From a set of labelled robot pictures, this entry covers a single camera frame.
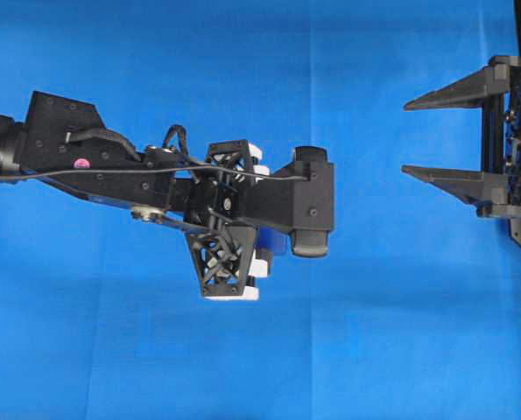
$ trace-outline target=wire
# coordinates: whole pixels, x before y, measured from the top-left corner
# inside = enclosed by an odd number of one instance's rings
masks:
[[[179,138],[180,152],[183,155],[188,156],[187,129],[178,124],[172,125],[171,128],[166,132],[165,140],[163,140],[163,149],[167,148],[169,142],[175,134]]]
[[[229,168],[223,168],[222,166],[216,166],[214,164],[204,164],[200,166],[181,166],[178,168],[165,168],[165,169],[66,169],[62,171],[47,171],[33,173],[29,175],[0,175],[0,181],[26,181],[28,179],[41,179],[47,177],[57,177],[59,175],[73,175],[73,174],[117,174],[117,175],[136,175],[136,174],[147,174],[147,173],[169,173],[178,171],[220,171],[226,173],[232,173],[234,175],[243,175],[244,177],[269,179],[271,181],[308,181],[309,178],[302,177],[300,175],[292,175],[289,177],[273,177],[271,175],[262,175],[260,173],[236,171]]]

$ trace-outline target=robotic arm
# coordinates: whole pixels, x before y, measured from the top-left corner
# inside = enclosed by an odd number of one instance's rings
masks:
[[[481,170],[405,165],[402,171],[475,206],[479,217],[509,219],[510,237],[521,246],[521,0],[515,0],[515,17],[518,57],[494,56],[482,70],[405,105],[405,110],[481,108]]]
[[[174,137],[179,147],[171,145]],[[334,166],[303,146],[270,175],[246,140],[213,143],[202,162],[173,125],[161,147],[138,152],[107,129],[94,105],[34,92],[26,121],[0,115],[0,182],[38,179],[77,199],[130,210],[134,219],[181,230],[201,295],[256,300],[273,254],[260,239],[291,237],[296,256],[327,253],[334,229]],[[191,178],[178,178],[187,171]]]

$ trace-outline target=pointed gripper jaw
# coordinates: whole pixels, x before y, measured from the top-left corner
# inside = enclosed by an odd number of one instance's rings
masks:
[[[478,108],[488,97],[504,94],[509,90],[509,65],[493,64],[440,90],[409,101],[404,105],[404,110]]]

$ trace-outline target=blue background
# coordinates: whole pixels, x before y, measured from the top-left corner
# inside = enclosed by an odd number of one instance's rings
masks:
[[[477,169],[480,112],[402,105],[517,54],[511,2],[0,0],[0,113],[97,105],[139,149],[328,148],[323,260],[200,300],[183,237],[0,185],[0,419],[521,418],[521,250],[401,174]]]

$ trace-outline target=pink sticker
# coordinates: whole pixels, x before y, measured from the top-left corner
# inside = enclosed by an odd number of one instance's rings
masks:
[[[88,169],[91,167],[91,163],[84,158],[79,158],[74,162],[75,169]]]

